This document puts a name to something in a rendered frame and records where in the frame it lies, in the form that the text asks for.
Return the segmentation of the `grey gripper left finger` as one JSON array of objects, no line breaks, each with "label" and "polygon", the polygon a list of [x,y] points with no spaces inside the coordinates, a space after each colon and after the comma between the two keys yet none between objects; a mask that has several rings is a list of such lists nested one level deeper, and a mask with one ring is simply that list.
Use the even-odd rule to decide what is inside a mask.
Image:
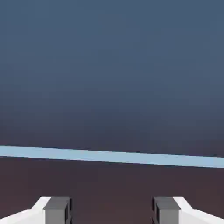
[{"label": "grey gripper left finger", "polygon": [[72,198],[42,196],[30,209],[1,218],[0,224],[72,224]]}]

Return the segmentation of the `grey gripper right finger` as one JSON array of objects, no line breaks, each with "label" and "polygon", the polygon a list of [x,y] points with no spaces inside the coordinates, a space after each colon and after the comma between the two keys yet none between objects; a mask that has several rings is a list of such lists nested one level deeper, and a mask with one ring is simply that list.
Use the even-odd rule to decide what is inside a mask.
[{"label": "grey gripper right finger", "polygon": [[194,209],[184,197],[153,197],[152,224],[224,224],[224,219]]}]

